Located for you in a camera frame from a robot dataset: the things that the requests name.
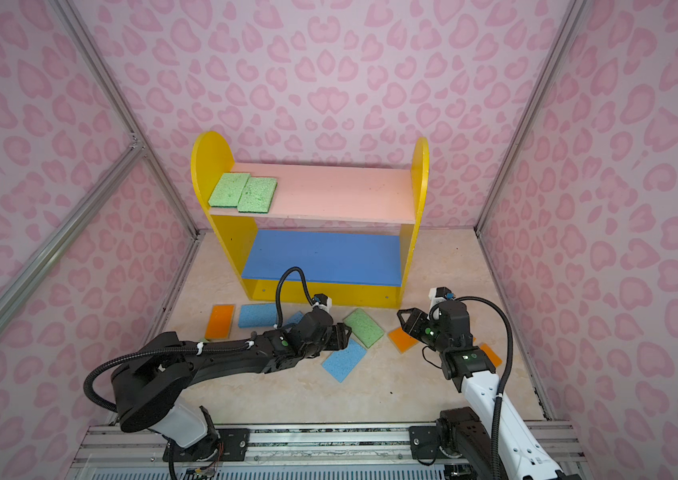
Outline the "green sponge bottom front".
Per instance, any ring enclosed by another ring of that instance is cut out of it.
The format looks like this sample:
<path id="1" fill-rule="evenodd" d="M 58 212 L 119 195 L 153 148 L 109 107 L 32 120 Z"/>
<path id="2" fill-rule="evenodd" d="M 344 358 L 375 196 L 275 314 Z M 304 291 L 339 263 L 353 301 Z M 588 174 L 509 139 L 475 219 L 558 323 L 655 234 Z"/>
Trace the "green sponge bottom front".
<path id="1" fill-rule="evenodd" d="M 267 214 L 277 185 L 276 178 L 250 177 L 241 193 L 237 210 L 241 213 Z"/>

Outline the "green sponge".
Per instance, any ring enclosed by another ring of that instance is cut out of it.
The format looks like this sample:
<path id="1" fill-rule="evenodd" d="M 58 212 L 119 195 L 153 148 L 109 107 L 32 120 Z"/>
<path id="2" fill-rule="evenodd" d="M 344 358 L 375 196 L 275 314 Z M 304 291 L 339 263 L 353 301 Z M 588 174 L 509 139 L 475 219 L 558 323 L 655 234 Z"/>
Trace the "green sponge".
<path id="1" fill-rule="evenodd" d="M 241 193 L 237 210 L 241 213 L 267 214 L 277 185 L 276 178 L 250 177 Z"/>
<path id="2" fill-rule="evenodd" d="M 211 208 L 236 208 L 250 177 L 249 173 L 224 173 L 210 195 L 208 205 Z"/>
<path id="3" fill-rule="evenodd" d="M 355 309 L 343 322 L 366 349 L 370 349 L 384 336 L 384 330 L 363 309 Z"/>

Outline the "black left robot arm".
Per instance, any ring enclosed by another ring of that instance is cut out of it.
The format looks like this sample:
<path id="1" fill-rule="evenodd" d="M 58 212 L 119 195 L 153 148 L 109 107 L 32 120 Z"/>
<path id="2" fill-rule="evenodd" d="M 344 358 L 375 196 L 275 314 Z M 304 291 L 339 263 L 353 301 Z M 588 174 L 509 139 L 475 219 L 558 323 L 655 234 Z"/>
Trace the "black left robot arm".
<path id="1" fill-rule="evenodd" d="M 351 334 L 351 327 L 321 308 L 244 340 L 189 342 L 164 332 L 110 369 L 121 430 L 160 434 L 167 440 L 163 460 L 169 464 L 215 461 L 223 440 L 205 407 L 180 399 L 185 389 L 233 375 L 288 370 L 325 351 L 346 349 Z"/>

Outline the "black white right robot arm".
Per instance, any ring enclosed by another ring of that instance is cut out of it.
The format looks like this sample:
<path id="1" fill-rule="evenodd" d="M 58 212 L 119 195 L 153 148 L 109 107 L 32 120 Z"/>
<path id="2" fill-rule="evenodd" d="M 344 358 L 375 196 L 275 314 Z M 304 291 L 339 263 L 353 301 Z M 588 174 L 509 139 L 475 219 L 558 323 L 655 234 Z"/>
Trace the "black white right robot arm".
<path id="1" fill-rule="evenodd" d="M 469 302 L 491 308 L 506 333 L 506 362 L 498 374 L 488 354 L 474 343 Z M 460 454 L 483 478 L 578 479 L 567 474 L 541 446 L 505 395 L 514 356 L 513 331 L 507 315 L 494 302 L 451 294 L 433 301 L 430 310 L 401 309 L 402 330 L 438 353 L 440 370 L 454 383 L 468 406 L 444 411 L 438 419 L 441 449 Z"/>

